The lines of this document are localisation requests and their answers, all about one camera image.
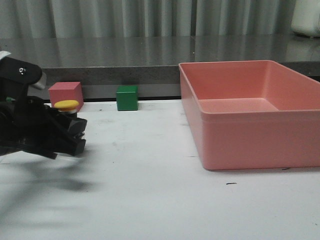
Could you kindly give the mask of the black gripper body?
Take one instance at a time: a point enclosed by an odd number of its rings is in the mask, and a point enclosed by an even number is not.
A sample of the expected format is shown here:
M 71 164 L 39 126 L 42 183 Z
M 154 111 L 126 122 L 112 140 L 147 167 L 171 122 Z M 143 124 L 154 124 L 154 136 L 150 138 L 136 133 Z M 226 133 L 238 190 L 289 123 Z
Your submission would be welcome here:
M 0 53 L 0 153 L 19 151 L 49 155 L 40 141 L 40 132 L 47 124 L 46 108 L 41 98 L 28 96 L 29 87 L 46 86 L 46 75 L 35 64 Z

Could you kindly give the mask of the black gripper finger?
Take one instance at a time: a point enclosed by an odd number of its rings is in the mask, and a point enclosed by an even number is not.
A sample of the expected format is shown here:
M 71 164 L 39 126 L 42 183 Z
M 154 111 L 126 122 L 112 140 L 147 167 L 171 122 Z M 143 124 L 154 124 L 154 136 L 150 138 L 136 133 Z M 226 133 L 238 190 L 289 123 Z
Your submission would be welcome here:
M 71 137 L 83 137 L 87 126 L 87 120 L 79 118 L 76 110 L 60 111 L 57 108 L 46 105 L 46 135 L 58 135 L 66 132 Z
M 76 135 L 61 132 L 44 132 L 27 135 L 14 143 L 14 148 L 26 153 L 55 159 L 58 153 L 77 156 L 84 152 L 86 140 L 84 132 Z

